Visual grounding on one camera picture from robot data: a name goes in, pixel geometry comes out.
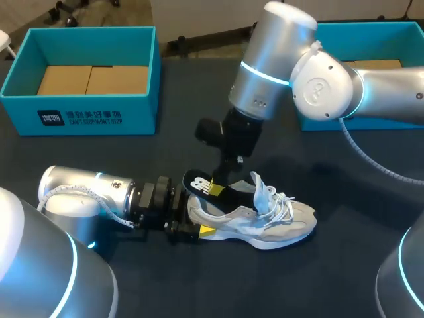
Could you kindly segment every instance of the shoe lace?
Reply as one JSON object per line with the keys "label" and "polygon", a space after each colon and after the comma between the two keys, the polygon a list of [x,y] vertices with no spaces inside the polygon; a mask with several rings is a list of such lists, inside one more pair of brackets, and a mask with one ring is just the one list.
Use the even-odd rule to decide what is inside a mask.
{"label": "shoe lace", "polygon": [[270,219],[270,221],[266,223],[265,226],[268,226],[273,222],[293,221],[294,212],[293,212],[292,200],[294,199],[294,197],[286,197],[286,195],[283,192],[277,193],[276,188],[271,186],[267,186],[266,188],[270,192],[270,199],[272,198],[274,200],[274,206],[268,213],[259,215],[258,218]]}

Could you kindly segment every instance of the shoe upper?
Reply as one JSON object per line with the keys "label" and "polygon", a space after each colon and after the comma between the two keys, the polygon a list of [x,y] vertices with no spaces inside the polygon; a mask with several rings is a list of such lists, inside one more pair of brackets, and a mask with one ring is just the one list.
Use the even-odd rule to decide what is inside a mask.
{"label": "shoe upper", "polygon": [[265,186],[256,172],[251,176],[256,185],[255,209],[240,206],[225,214],[208,201],[191,195],[187,205],[190,219],[197,224],[236,231],[268,242],[290,240],[313,230],[317,220],[312,207],[276,193],[275,188]]}

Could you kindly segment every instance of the teal box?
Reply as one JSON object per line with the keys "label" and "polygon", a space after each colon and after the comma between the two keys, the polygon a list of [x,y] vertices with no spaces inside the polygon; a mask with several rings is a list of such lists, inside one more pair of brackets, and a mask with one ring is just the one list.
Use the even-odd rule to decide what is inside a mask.
{"label": "teal box", "polygon": [[[400,60],[403,67],[424,66],[424,32],[416,22],[319,23],[317,40],[341,61]],[[340,130],[337,121],[313,121],[300,113],[303,131]],[[415,129],[424,126],[353,117],[348,129]]]}
{"label": "teal box", "polygon": [[[50,65],[148,66],[146,94],[37,96]],[[6,77],[1,102],[21,136],[154,134],[160,66],[154,27],[34,28]]]}

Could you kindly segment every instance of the shoe sole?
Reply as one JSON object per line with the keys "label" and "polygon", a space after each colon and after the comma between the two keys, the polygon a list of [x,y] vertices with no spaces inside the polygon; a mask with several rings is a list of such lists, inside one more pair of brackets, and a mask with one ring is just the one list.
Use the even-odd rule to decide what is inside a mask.
{"label": "shoe sole", "polygon": [[237,232],[223,231],[223,230],[217,229],[217,231],[214,234],[208,235],[206,237],[202,237],[201,239],[202,240],[229,240],[229,239],[243,240],[244,242],[247,242],[250,245],[252,245],[254,248],[257,248],[258,250],[274,250],[276,248],[281,248],[281,247],[285,247],[285,246],[289,246],[291,244],[297,243],[303,240],[309,234],[311,234],[311,232],[301,235],[299,237],[292,238],[291,240],[283,240],[281,242],[265,242],[263,240],[256,240],[255,238],[252,238],[248,235],[240,234]]}

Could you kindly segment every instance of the logo on insole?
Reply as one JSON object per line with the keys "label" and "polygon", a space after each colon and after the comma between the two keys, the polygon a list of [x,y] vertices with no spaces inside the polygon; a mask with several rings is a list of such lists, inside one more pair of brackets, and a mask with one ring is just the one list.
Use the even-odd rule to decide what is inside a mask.
{"label": "logo on insole", "polygon": [[194,179],[194,181],[190,183],[190,186],[194,187],[195,189],[199,191],[203,191],[204,194],[209,194],[209,189],[211,188],[211,182],[203,178],[196,177],[196,179]]}

